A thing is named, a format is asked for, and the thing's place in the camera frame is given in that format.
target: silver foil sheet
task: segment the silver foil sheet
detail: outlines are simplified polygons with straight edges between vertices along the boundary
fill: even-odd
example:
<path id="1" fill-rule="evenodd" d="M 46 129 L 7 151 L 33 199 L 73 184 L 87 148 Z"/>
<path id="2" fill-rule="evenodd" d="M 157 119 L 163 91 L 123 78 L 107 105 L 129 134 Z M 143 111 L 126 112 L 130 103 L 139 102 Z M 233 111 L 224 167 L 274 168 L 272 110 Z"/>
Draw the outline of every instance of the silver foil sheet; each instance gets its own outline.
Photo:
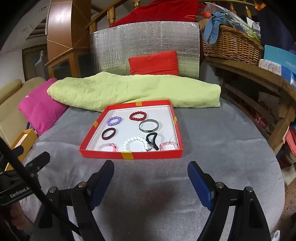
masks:
<path id="1" fill-rule="evenodd" d="M 97 72 L 129 75 L 129 58 L 175 50 L 178 55 L 179 75 L 198 79 L 198 23 L 129 23 L 94 32 L 91 41 Z"/>

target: clear plastic wrap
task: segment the clear plastic wrap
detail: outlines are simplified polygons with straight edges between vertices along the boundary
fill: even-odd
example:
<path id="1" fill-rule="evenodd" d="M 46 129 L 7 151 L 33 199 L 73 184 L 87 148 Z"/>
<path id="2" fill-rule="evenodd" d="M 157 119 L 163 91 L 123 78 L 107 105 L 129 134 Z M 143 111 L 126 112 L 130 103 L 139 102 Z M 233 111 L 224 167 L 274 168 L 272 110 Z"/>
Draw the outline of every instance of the clear plastic wrap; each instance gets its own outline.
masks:
<path id="1" fill-rule="evenodd" d="M 245 34 L 249 35 L 252 37 L 255 41 L 260 43 L 259 37 L 257 33 L 245 22 L 243 21 L 239 16 L 234 14 L 233 12 L 229 11 L 228 9 L 216 5 L 211 2 L 206 2 L 207 6 L 205 7 L 205 11 L 209 11 L 210 13 L 213 12 L 220 12 L 220 11 L 225 11 L 225 19 L 229 23 L 229 26 L 232 26 L 236 28 L 237 30 L 240 30 L 244 32 Z"/>
<path id="2" fill-rule="evenodd" d="M 97 71 L 129 75 L 130 57 L 175 50 L 179 75 L 198 79 L 200 34 L 198 23 L 129 23 L 94 32 L 92 47 Z"/>

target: silver bangle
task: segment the silver bangle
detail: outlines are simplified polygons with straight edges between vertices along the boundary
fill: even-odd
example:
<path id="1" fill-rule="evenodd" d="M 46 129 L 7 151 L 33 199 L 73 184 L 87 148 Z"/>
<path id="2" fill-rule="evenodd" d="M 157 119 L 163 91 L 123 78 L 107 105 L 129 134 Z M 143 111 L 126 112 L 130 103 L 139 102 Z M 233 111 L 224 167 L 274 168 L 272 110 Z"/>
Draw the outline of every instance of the silver bangle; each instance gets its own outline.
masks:
<path id="1" fill-rule="evenodd" d="M 145 123 L 145 122 L 154 122 L 154 123 L 157 124 L 157 127 L 156 127 L 155 129 L 153 129 L 153 130 L 143 130 L 143 129 L 141 129 L 140 126 L 141 126 L 141 124 L 143 124 L 143 123 Z M 159 127 L 159 123 L 158 123 L 158 121 L 153 120 L 153 119 L 143 120 L 143 121 L 139 124 L 139 130 L 142 131 L 142 132 L 145 132 L 145 133 L 152 133 L 152 132 L 155 132 L 155 131 L 158 130 L 158 127 Z"/>

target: magenta cushion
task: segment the magenta cushion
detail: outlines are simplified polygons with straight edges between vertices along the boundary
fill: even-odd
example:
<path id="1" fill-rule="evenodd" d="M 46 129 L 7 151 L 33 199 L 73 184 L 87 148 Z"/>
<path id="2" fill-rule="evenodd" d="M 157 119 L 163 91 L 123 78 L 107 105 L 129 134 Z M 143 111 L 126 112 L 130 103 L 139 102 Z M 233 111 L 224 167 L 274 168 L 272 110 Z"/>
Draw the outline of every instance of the magenta cushion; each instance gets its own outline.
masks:
<path id="1" fill-rule="evenodd" d="M 39 136 L 49 130 L 69 107 L 55 101 L 47 94 L 49 86 L 56 81 L 56 78 L 49 79 L 30 92 L 19 104 L 19 110 Z"/>

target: wooden baluster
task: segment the wooden baluster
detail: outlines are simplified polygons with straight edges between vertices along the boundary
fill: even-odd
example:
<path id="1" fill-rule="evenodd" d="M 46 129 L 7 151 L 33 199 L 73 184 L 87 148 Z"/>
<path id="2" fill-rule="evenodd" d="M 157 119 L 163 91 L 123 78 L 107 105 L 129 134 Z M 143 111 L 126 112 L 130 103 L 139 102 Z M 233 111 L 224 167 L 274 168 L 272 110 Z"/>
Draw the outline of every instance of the wooden baluster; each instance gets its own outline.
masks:
<path id="1" fill-rule="evenodd" d="M 244 6 L 244 11 L 245 11 L 245 14 L 248 18 L 252 19 L 252 14 L 251 14 L 251 11 L 250 9 L 248 8 L 247 5 Z"/>
<path id="2" fill-rule="evenodd" d="M 96 22 L 93 22 L 90 26 L 89 26 L 89 33 L 92 34 L 94 32 L 98 31 L 98 25 Z"/>
<path id="3" fill-rule="evenodd" d="M 109 25 L 111 26 L 112 24 L 115 23 L 115 7 L 111 7 L 110 9 L 108 9 L 107 11 L 107 17 L 108 17 L 108 21 L 109 21 Z"/>
<path id="4" fill-rule="evenodd" d="M 140 7 L 140 0 L 133 0 L 133 6 L 134 8 Z"/>
<path id="5" fill-rule="evenodd" d="M 229 4 L 229 10 L 232 11 L 234 14 L 236 14 L 236 10 L 234 9 L 233 3 Z"/>

